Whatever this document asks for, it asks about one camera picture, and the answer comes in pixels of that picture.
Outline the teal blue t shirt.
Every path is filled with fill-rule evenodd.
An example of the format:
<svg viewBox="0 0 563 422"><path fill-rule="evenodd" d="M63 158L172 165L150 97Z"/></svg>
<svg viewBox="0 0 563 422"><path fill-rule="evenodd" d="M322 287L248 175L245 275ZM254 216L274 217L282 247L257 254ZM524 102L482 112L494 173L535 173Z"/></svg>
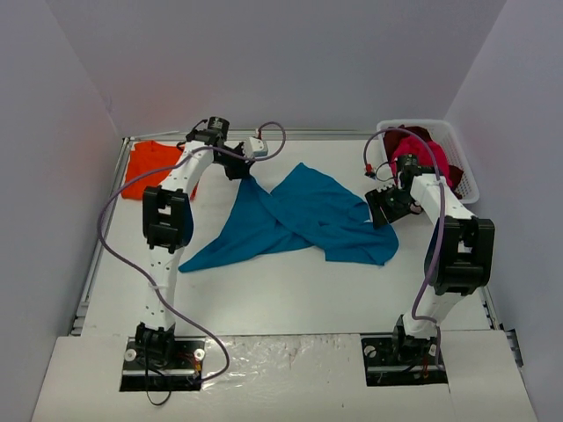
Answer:
<svg viewBox="0 0 563 422"><path fill-rule="evenodd" d="M373 227L364 200L298 164L271 192L255 178L242 180L218 237L179 270L192 273L310 247L322 250L328 262L383 266L398 246L392 226Z"/></svg>

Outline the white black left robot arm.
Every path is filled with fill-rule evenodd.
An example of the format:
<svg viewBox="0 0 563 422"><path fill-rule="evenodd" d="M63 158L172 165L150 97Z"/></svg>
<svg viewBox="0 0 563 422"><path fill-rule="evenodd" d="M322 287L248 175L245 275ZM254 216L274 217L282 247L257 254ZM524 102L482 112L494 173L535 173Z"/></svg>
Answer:
<svg viewBox="0 0 563 422"><path fill-rule="evenodd" d="M241 142L226 145L230 123L213 116L203 129L193 128L179 146L181 154L164 180L143 191L143 236L149 246L150 279L135 348L145 361L167 368L177 359L176 315L172 312L179 261L194 234L190 196L211 164L225 169L229 179L250 175L253 153Z"/></svg>

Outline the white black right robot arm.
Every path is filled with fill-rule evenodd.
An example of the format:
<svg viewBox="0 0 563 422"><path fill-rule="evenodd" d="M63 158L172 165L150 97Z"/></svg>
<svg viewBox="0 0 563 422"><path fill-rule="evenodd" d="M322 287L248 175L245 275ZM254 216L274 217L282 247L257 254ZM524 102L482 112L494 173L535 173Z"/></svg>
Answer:
<svg viewBox="0 0 563 422"><path fill-rule="evenodd" d="M365 198L376 229L417 212L435 225L425 257L423 285L411 309L398 318L390 350L402 363L427 352L436 356L446 316L490 279L494 223L469 211L445 177L437 176L432 166L420 165L413 154L398 157L396 185L374 189Z"/></svg>

